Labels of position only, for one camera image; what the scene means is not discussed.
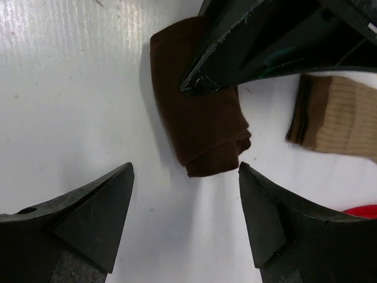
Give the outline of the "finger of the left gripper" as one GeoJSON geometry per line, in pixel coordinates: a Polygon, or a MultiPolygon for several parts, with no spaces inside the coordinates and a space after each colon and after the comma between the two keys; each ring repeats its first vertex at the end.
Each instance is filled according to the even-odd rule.
{"type": "Polygon", "coordinates": [[[253,80],[376,71],[375,1],[204,1],[210,20],[180,89],[200,95],[253,80]]]}

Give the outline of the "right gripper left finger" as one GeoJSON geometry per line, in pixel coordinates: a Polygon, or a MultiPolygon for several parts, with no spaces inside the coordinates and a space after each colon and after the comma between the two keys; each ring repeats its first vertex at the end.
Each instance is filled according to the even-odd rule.
{"type": "Polygon", "coordinates": [[[95,181],[1,215],[2,282],[105,282],[134,184],[125,163],[95,181]]]}

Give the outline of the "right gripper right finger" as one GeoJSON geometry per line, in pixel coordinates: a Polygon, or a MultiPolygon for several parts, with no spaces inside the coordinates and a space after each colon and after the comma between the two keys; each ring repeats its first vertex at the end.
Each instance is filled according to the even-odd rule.
{"type": "Polygon", "coordinates": [[[313,203],[247,163],[240,198],[263,282],[375,282],[376,220],[313,203]]]}

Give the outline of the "dark brown striped sock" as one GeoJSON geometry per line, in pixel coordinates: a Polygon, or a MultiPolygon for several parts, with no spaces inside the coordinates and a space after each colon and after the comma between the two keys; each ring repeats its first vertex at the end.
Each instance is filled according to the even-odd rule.
{"type": "Polygon", "coordinates": [[[198,97],[180,91],[181,80],[210,24],[205,16],[187,18],[150,39],[154,97],[177,160],[189,177],[237,169],[239,155],[251,146],[236,88],[198,97]]]}

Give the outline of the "tan ribbed sock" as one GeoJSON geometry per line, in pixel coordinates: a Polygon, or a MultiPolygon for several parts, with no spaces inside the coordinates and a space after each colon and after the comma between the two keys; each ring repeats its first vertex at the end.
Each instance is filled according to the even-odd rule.
{"type": "Polygon", "coordinates": [[[301,75],[286,139],[376,161],[376,89],[346,77],[301,75]]]}

